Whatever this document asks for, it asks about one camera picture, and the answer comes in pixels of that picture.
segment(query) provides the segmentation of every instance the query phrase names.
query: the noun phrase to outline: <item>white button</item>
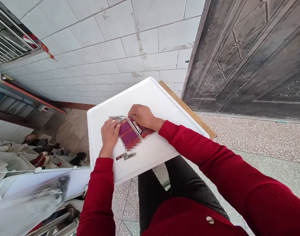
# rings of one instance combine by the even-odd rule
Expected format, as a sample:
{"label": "white button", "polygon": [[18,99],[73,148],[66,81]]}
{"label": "white button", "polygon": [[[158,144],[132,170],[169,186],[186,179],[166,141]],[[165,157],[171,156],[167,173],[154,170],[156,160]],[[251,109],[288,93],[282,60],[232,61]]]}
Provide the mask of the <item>white button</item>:
{"label": "white button", "polygon": [[208,223],[211,225],[213,225],[215,223],[214,220],[210,216],[207,216],[206,219],[207,219]]}

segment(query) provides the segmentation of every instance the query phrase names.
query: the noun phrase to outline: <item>tiled floor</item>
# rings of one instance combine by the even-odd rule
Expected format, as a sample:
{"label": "tiled floor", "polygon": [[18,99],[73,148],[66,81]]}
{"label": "tiled floor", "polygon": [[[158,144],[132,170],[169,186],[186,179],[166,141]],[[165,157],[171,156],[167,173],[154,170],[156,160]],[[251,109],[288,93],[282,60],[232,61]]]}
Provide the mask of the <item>tiled floor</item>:
{"label": "tiled floor", "polygon": [[[249,120],[203,115],[201,118],[212,127],[218,137],[214,139],[234,149],[245,161],[287,186],[300,198],[300,125],[270,121]],[[85,151],[89,155],[86,111],[69,110],[68,115],[55,115],[48,122],[47,134],[71,152]],[[188,161],[202,177],[227,211],[233,224],[242,226],[253,235],[243,218],[225,201],[212,184]],[[154,172],[161,183],[168,180],[164,164]],[[138,179],[135,177],[114,189],[112,209],[116,223],[116,234],[139,235]]]}

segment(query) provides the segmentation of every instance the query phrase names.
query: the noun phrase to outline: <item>red fabric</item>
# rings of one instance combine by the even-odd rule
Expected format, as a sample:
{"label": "red fabric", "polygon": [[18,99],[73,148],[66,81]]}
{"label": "red fabric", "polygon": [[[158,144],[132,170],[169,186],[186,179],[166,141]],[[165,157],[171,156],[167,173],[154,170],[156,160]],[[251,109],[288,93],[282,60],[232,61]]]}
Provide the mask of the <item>red fabric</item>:
{"label": "red fabric", "polygon": [[[260,173],[225,146],[184,126],[166,121],[159,135],[199,166],[256,235],[300,235],[300,199],[284,184]],[[112,165],[109,158],[96,161],[80,215],[78,236],[115,235]],[[213,218],[213,225],[207,222],[207,216]],[[159,206],[142,235],[247,234],[217,212],[177,197]]]}

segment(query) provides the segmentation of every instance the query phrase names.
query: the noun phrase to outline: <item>white board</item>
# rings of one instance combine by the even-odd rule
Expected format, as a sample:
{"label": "white board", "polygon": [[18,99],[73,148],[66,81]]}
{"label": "white board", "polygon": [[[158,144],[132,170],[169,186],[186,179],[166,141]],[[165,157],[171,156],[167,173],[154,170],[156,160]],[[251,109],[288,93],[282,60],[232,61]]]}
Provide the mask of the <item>white board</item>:
{"label": "white board", "polygon": [[[158,84],[149,77],[129,89],[117,94],[87,112],[88,134],[90,147],[91,171],[102,147],[101,127],[109,116],[127,116],[133,104],[148,106],[152,113],[159,118],[169,120],[177,125],[184,125],[205,137],[206,131]],[[157,132],[152,134],[132,152],[136,156],[116,161],[115,157],[123,154],[125,148],[118,138],[113,150],[114,185],[121,184],[167,160],[178,155],[166,139]]]}

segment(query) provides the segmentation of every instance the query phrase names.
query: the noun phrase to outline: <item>white tiled wall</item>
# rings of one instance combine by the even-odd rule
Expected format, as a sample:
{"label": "white tiled wall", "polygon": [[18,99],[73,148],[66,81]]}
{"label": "white tiled wall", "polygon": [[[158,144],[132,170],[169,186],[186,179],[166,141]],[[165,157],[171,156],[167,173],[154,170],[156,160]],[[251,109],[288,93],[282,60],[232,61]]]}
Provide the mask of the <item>white tiled wall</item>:
{"label": "white tiled wall", "polygon": [[0,141],[12,140],[22,143],[33,129],[0,120]]}
{"label": "white tiled wall", "polygon": [[45,52],[4,74],[54,101],[99,104],[152,76],[180,95],[204,0],[1,0]]}

